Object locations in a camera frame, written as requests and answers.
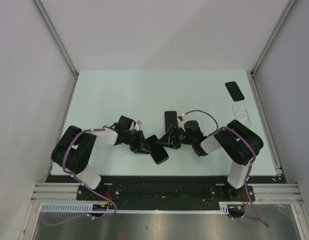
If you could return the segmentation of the clear magsafe phone case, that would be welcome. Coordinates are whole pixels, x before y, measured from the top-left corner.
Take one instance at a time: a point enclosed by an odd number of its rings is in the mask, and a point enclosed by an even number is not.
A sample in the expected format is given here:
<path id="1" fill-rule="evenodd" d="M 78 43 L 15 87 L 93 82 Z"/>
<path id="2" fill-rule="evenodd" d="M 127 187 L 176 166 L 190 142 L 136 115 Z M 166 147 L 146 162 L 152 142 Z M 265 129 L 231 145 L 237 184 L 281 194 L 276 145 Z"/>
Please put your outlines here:
<path id="1" fill-rule="evenodd" d="M 233 104 L 232 111 L 237 121 L 239 121 L 241 124 L 243 124 L 247 128 L 250 128 L 252 126 L 252 122 L 251 122 L 251 119 L 248 113 L 248 109 L 245 105 Z"/>

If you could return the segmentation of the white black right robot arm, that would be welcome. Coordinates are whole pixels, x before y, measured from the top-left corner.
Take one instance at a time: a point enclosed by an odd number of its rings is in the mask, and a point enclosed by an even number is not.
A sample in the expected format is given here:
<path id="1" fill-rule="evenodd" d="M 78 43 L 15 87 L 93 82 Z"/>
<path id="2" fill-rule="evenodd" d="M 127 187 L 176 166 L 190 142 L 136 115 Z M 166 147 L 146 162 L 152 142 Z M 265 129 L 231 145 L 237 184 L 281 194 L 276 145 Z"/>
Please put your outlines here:
<path id="1" fill-rule="evenodd" d="M 199 157 L 223 149 L 232 160 L 225 184 L 225 195 L 231 201 L 238 200 L 243 190 L 248 189 L 252 165 L 264 147 L 263 140 L 256 133 L 235 119 L 210 136 L 203 134 L 196 120 L 172 124 L 157 143 L 172 149 L 190 145 Z"/>

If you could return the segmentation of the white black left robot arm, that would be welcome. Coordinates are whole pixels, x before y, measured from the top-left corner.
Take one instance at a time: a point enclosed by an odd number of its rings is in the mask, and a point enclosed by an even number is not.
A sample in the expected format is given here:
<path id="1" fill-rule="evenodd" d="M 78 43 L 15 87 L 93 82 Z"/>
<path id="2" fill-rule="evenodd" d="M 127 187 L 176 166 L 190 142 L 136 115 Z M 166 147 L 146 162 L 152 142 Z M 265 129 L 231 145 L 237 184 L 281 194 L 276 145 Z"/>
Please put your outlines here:
<path id="1" fill-rule="evenodd" d="M 128 145 L 135 154 L 152 153 L 138 122 L 122 115 L 118 122 L 102 128 L 83 130 L 75 125 L 69 126 L 54 147 L 51 160 L 81 185 L 88 187 L 90 197 L 99 200 L 105 194 L 105 187 L 101 185 L 100 175 L 89 166 L 93 148 L 121 144 Z"/>

